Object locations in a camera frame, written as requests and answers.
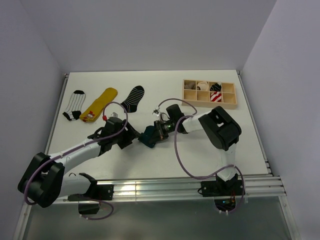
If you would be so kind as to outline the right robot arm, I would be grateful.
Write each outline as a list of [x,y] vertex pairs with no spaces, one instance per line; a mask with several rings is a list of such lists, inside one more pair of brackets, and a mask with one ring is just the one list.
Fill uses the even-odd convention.
[[[166,140],[170,133],[174,133],[175,155],[182,170],[197,180],[205,180],[216,175],[217,191],[222,195],[229,194],[234,188],[233,182],[238,180],[235,158],[236,146],[242,134],[240,125],[221,106],[191,116],[184,115],[177,104],[167,107],[166,111],[168,120],[159,119],[154,122],[154,130],[148,143],[153,147],[156,143]],[[188,172],[178,153],[177,134],[195,131],[204,131],[210,143],[220,152],[220,168],[207,176],[195,176]]]

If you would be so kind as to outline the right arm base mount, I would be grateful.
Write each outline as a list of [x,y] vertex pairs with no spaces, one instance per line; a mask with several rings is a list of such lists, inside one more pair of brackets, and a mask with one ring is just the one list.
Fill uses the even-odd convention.
[[213,197],[215,207],[222,212],[233,211],[237,207],[236,197],[241,200],[245,196],[245,188],[241,180],[202,181],[197,192],[204,198]]

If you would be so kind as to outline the red white santa sock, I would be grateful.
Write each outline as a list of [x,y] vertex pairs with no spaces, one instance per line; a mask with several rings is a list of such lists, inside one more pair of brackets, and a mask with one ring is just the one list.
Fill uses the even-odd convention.
[[215,103],[222,102],[222,93],[219,91],[213,91],[210,93],[210,101]]

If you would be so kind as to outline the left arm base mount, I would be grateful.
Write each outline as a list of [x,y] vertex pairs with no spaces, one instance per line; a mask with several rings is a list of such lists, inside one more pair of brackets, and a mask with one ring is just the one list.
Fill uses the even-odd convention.
[[[113,184],[97,184],[84,194],[73,194],[67,197],[69,202],[78,202],[78,213],[89,220],[102,220],[110,217],[114,212],[114,206],[109,203],[113,199]],[[103,207],[110,210],[106,216],[93,217]]]

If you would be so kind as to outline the dark green reindeer sock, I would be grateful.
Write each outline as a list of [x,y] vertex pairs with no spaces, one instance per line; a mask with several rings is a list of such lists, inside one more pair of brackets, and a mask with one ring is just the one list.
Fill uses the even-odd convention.
[[138,141],[147,146],[148,148],[154,148],[156,145],[152,142],[152,135],[155,131],[155,127],[153,125],[149,125],[145,128],[144,132],[140,134],[138,137]]

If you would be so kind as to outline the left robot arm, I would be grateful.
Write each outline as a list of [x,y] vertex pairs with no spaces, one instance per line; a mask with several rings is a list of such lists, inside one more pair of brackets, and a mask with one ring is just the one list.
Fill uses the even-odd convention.
[[99,187],[95,178],[86,173],[74,177],[66,177],[65,174],[85,161],[108,152],[113,145],[124,149],[139,136],[140,133],[126,120],[110,117],[103,127],[78,145],[51,155],[36,154],[17,189],[43,208],[64,196],[81,195],[86,200],[97,199]]

